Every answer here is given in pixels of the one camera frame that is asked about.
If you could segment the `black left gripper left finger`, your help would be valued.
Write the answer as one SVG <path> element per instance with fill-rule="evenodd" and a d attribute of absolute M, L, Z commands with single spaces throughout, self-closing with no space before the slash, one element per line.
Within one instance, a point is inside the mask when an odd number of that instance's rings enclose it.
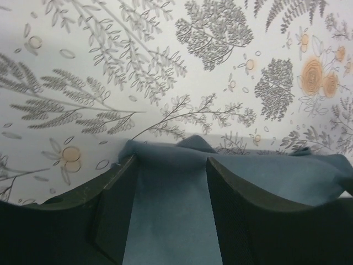
<path fill-rule="evenodd" d="M 136 156 L 43 204 L 1 202 L 2 264 L 122 264 Z"/>

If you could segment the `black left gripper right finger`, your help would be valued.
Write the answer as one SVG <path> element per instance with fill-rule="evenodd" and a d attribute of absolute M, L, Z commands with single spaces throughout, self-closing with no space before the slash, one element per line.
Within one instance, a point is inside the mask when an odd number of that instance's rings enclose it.
<path fill-rule="evenodd" d="M 206 162 L 223 264 L 351 264 L 352 199 L 308 206 Z"/>

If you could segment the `dark teal t shirt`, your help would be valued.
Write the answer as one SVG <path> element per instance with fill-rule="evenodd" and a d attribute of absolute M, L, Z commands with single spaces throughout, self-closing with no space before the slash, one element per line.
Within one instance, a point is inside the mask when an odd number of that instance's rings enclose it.
<path fill-rule="evenodd" d="M 175 145 L 130 140 L 119 154 L 140 162 L 124 264 L 223 264 L 207 184 L 214 158 L 238 177 L 292 202 L 320 206 L 352 192 L 343 155 L 224 155 L 203 138 Z"/>

